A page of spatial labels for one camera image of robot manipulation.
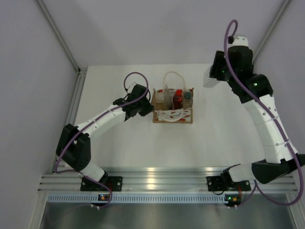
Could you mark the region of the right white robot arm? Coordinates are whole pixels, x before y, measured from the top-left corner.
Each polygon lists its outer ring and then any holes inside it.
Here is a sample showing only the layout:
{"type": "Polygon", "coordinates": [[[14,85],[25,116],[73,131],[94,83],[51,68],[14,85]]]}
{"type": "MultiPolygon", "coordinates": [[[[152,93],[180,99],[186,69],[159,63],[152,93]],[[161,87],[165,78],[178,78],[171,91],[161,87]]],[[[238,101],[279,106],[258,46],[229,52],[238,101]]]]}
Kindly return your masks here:
{"type": "Polygon", "coordinates": [[[264,149],[264,159],[250,164],[238,164],[225,169],[222,185],[234,189],[239,182],[256,180],[267,184],[305,165],[305,156],[299,154],[287,136],[282,136],[282,127],[275,106],[273,89],[263,74],[253,72],[253,51],[244,36],[226,39],[230,47],[227,53],[217,51],[209,77],[227,82],[232,92],[249,113],[264,149]]]}

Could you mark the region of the aluminium mounting rail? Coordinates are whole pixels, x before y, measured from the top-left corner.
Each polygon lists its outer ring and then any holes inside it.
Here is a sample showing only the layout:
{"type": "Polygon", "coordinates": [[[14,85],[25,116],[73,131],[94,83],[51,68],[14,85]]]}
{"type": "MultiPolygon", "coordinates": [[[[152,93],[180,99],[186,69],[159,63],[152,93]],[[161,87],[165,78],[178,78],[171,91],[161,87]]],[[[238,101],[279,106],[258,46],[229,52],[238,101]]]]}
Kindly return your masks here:
{"type": "MultiPolygon", "coordinates": [[[[110,167],[109,176],[122,177],[123,193],[206,193],[207,177],[222,172],[222,167],[191,168],[134,168],[110,167]]],[[[43,175],[38,186],[40,192],[79,192],[81,178],[75,172],[43,175]]]]}

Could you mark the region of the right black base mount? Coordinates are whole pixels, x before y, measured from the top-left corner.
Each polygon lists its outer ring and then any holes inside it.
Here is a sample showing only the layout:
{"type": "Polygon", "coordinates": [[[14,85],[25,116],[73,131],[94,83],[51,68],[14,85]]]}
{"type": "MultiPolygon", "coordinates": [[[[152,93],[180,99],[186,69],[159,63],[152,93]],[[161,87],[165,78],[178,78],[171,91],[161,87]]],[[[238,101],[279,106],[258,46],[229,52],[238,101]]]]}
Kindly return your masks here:
{"type": "Polygon", "coordinates": [[[216,195],[221,195],[226,191],[226,185],[221,176],[209,176],[206,177],[208,191],[213,192],[216,195]]]}

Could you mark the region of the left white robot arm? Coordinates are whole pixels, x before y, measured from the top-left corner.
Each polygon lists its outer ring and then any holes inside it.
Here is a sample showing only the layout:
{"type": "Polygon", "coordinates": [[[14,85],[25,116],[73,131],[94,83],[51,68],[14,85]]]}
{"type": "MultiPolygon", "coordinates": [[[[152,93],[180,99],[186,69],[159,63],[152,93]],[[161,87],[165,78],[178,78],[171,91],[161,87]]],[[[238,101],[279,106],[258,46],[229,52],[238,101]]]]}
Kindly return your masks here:
{"type": "Polygon", "coordinates": [[[108,174],[91,157],[91,143],[115,125],[136,115],[146,116],[154,110],[147,98],[148,89],[134,83],[125,98],[115,100],[101,114],[78,125],[67,124],[61,133],[56,149],[59,159],[66,162],[76,172],[88,177],[98,191],[108,184],[108,174]]]}

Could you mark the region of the white bottle grey cap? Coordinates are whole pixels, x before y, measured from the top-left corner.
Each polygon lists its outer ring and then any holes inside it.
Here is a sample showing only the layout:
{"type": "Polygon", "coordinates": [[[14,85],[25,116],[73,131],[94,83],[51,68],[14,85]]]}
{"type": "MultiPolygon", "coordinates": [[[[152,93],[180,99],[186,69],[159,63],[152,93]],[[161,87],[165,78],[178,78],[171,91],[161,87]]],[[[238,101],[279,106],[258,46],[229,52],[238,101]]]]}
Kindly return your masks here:
{"type": "Polygon", "coordinates": [[[203,74],[203,87],[204,88],[213,88],[213,87],[217,86],[217,84],[220,82],[215,78],[210,78],[211,67],[212,67],[212,64],[209,65],[209,67],[203,74]]]}

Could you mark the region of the red liquid bottle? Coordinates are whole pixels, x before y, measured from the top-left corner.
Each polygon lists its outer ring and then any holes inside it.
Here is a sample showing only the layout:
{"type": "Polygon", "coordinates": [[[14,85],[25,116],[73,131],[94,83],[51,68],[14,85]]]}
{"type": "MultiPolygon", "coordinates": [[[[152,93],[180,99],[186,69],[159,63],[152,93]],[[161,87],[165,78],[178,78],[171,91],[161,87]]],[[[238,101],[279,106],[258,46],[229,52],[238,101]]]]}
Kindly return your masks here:
{"type": "Polygon", "coordinates": [[[173,96],[173,109],[178,110],[182,108],[183,90],[177,89],[173,96]]]}

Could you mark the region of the burlap watermelon canvas bag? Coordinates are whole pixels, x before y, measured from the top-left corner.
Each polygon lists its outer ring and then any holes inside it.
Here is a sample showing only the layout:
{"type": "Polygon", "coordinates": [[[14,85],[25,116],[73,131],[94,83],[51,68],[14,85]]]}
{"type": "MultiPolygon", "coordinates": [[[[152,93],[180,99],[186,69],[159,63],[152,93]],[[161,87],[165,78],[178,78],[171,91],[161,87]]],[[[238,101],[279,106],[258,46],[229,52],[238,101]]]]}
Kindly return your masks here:
{"type": "Polygon", "coordinates": [[[166,110],[163,101],[164,101],[164,88],[166,83],[166,77],[169,74],[175,74],[178,76],[182,81],[182,87],[181,88],[173,88],[174,92],[176,92],[177,89],[182,89],[184,92],[192,92],[192,95],[194,96],[194,89],[193,88],[187,88],[186,82],[184,77],[175,71],[168,71],[164,77],[163,77],[163,87],[162,89],[154,89],[153,90],[153,96],[152,96],[152,105],[154,106],[153,111],[153,119],[152,121],[156,123],[178,123],[178,124],[192,124],[193,123],[193,104],[192,107],[189,109],[184,110],[183,108],[174,110],[172,106],[172,110],[166,110]]]}

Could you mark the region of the beige bottle grey cap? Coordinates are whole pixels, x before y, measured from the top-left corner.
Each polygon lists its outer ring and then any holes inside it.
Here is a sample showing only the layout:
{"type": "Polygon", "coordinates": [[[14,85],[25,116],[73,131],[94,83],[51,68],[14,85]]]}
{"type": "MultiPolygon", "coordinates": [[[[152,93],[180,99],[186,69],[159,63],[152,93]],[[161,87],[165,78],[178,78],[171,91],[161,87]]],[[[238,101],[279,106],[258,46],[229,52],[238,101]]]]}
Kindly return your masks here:
{"type": "Polygon", "coordinates": [[[183,93],[183,109],[189,109],[192,107],[193,104],[193,95],[192,92],[184,92],[183,93]]]}

